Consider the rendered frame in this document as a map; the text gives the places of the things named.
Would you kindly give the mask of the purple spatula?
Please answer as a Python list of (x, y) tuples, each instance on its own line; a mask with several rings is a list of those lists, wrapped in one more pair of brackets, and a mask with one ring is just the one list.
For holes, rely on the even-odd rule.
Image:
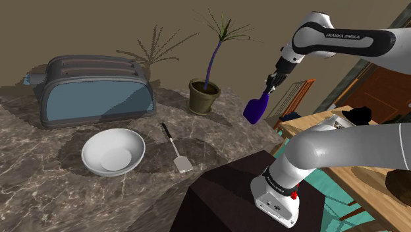
[(259, 99), (250, 100), (244, 111), (243, 116), (250, 124), (256, 124), (264, 114), (269, 101), (269, 94), (264, 92)]

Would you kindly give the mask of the wooden chair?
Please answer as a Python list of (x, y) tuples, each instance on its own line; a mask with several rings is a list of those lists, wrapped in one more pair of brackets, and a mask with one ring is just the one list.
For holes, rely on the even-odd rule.
[(315, 79), (306, 80), (300, 89), (297, 91), (294, 98), (291, 100), (283, 114), (279, 117), (278, 121), (275, 123), (273, 129), (277, 130), (279, 123), (290, 121), (293, 119), (300, 118), (300, 115), (295, 112), (296, 108), (300, 105), (302, 99), (311, 88), (312, 84), (315, 82)]

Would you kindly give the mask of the potted plant in olive pot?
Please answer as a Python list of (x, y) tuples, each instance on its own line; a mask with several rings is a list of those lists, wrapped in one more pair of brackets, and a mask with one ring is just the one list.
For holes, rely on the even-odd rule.
[(188, 110), (196, 115), (208, 115), (211, 113), (213, 103), (221, 95), (220, 87), (212, 83), (209, 79), (215, 57), (222, 44), (230, 40), (253, 41), (253, 39), (247, 35), (247, 32), (254, 29), (250, 24), (233, 28), (234, 22), (231, 18), (225, 18), (224, 13), (221, 13), (220, 19), (217, 19), (210, 8), (208, 8), (207, 11), (210, 20), (197, 11), (195, 11), (195, 13), (203, 19), (199, 20), (200, 23), (205, 24), (217, 34), (218, 42), (209, 60), (205, 78), (192, 79), (188, 84), (189, 99), (186, 106)]

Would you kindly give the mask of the brown wooden door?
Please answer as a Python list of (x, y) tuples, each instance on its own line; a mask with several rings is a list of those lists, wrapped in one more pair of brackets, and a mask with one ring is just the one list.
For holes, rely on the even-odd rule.
[(372, 120), (379, 124), (405, 116), (411, 113), (411, 75), (378, 67), (347, 94), (341, 105), (366, 106), (371, 109)]

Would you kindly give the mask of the dark robot stand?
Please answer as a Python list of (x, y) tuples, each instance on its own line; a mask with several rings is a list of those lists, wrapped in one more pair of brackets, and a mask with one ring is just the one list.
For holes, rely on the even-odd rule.
[(169, 232), (321, 232), (325, 196), (305, 181), (290, 229), (255, 206), (250, 183), (273, 161), (262, 150), (203, 173), (187, 190)]

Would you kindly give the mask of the wooden table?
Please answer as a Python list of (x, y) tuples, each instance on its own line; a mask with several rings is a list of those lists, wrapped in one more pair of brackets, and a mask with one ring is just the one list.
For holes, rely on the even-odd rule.
[[(346, 105), (330, 111), (285, 121), (278, 124), (282, 137), (292, 138), (299, 132), (316, 125), (320, 121), (336, 114), (344, 117), (342, 111), (349, 111), (352, 107)], [(324, 171), (338, 184), (362, 209), (356, 212), (367, 211), (376, 224), (383, 229), (394, 232), (411, 232), (411, 206), (403, 204), (395, 198), (385, 186), (385, 178), (393, 169), (380, 167), (330, 167)]]

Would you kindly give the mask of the white bowl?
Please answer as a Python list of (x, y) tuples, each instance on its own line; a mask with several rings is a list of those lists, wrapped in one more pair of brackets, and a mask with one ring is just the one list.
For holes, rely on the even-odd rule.
[(146, 143), (133, 130), (108, 129), (93, 135), (82, 147), (83, 164), (102, 177), (124, 175), (144, 158)]

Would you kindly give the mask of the grey blue toaster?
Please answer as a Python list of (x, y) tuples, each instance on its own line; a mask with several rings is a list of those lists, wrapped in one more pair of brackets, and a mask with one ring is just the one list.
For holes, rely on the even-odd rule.
[(41, 124), (49, 129), (151, 117), (157, 109), (141, 66), (122, 57), (54, 57), (44, 73), (27, 74), (24, 84), (33, 89)]

